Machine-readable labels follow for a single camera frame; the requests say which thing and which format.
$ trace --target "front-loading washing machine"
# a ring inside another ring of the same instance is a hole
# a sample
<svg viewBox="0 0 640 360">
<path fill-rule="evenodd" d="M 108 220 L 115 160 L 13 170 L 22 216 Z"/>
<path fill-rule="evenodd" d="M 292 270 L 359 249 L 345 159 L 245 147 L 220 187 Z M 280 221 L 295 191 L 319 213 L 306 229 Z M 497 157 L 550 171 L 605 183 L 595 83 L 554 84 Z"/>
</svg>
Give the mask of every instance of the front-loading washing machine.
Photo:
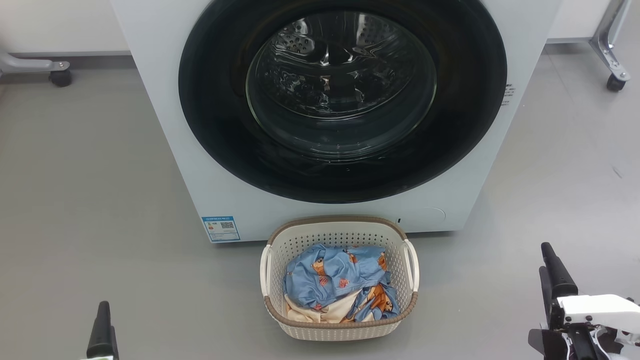
<svg viewBox="0 0 640 360">
<path fill-rule="evenodd" d="M 461 229 L 560 0 L 112 0 L 210 241 Z"/>
</svg>

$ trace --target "washing machine door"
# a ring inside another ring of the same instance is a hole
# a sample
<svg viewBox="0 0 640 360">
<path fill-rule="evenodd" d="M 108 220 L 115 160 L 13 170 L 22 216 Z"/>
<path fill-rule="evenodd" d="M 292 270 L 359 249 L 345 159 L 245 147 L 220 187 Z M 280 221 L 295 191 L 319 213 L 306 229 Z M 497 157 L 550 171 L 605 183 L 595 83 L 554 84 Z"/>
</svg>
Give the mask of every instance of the washing machine door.
<svg viewBox="0 0 640 360">
<path fill-rule="evenodd" d="M 179 87 L 191 130 L 229 172 L 347 203 L 455 165 L 491 126 L 506 71 L 478 0 L 215 0 Z"/>
</svg>

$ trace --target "basket handle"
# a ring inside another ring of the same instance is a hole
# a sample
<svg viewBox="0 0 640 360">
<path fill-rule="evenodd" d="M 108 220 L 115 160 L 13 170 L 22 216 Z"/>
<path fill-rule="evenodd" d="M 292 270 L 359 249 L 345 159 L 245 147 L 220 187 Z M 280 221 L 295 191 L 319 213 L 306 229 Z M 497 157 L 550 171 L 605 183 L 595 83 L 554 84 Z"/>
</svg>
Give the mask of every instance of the basket handle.
<svg viewBox="0 0 640 360">
<path fill-rule="evenodd" d="M 409 278 L 409 287 L 413 291 L 418 291 L 418 287 L 420 286 L 418 254 L 415 253 L 415 248 L 408 239 L 404 239 L 404 263 L 406 264 L 406 272 Z"/>
<path fill-rule="evenodd" d="M 271 289 L 271 245 L 264 247 L 260 257 L 260 289 L 262 296 L 269 296 Z"/>
</svg>

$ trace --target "brown woven rim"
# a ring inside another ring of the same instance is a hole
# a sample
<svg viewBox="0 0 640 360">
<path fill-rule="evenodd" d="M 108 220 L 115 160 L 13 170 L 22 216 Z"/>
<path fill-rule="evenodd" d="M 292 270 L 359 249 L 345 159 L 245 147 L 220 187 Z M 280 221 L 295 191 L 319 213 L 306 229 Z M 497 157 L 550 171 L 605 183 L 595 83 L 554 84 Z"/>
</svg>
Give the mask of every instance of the brown woven rim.
<svg viewBox="0 0 640 360">
<path fill-rule="evenodd" d="M 307 225 L 307 224 L 318 224 L 318 223 L 324 223 L 324 222 L 375 222 L 375 223 L 387 225 L 393 228 L 393 230 L 395 230 L 398 233 L 398 235 L 402 237 L 402 239 L 406 239 L 406 234 L 404 233 L 404 231 L 402 231 L 402 229 L 400 229 L 400 227 L 398 227 L 395 223 L 387 219 L 376 218 L 376 217 L 330 216 L 330 217 L 304 218 L 304 219 L 288 222 L 283 226 L 279 227 L 271 235 L 267 244 L 271 245 L 273 243 L 273 240 L 276 238 L 276 236 L 278 236 L 280 233 L 282 233 L 283 231 L 285 231 L 290 227 L 298 226 L 298 225 Z M 271 299 L 268 296 L 264 297 L 264 303 L 267 306 L 267 310 L 269 311 L 269 313 L 271 313 L 271 316 L 273 316 L 280 323 L 283 323 L 291 327 L 302 327 L 306 329 L 325 329 L 325 330 L 360 329 L 363 327 L 375 327 L 375 326 L 383 326 L 383 325 L 390 325 L 393 323 L 397 323 L 403 320 L 404 318 L 406 318 L 411 313 L 417 301 L 418 301 L 418 293 L 417 291 L 414 291 L 411 295 L 411 301 L 409 301 L 409 305 L 406 307 L 406 309 L 402 313 L 400 313 L 400 315 L 391 319 L 375 320 L 372 322 L 313 323 L 313 322 L 295 322 L 287 319 L 286 317 L 280 315 L 278 311 L 276 311 L 276 309 L 273 307 L 273 304 L 271 303 Z"/>
</svg>

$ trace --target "laundry basket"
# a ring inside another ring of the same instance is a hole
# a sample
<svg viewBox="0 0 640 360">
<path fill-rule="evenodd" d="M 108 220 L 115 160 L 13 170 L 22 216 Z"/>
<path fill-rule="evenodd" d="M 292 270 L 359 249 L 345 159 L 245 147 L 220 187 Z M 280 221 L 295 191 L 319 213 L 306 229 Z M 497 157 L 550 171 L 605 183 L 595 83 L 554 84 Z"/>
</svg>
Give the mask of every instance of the laundry basket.
<svg viewBox="0 0 640 360">
<path fill-rule="evenodd" d="M 307 323 L 287 319 L 282 279 L 289 262 L 315 243 L 347 247 L 384 247 L 391 286 L 401 310 L 395 318 L 371 322 Z M 288 335 L 301 340 L 347 341 L 377 338 L 396 329 L 418 300 L 420 271 L 415 249 L 394 223 L 373 217 L 315 217 L 276 230 L 262 251 L 260 287 L 271 316 Z"/>
</svg>

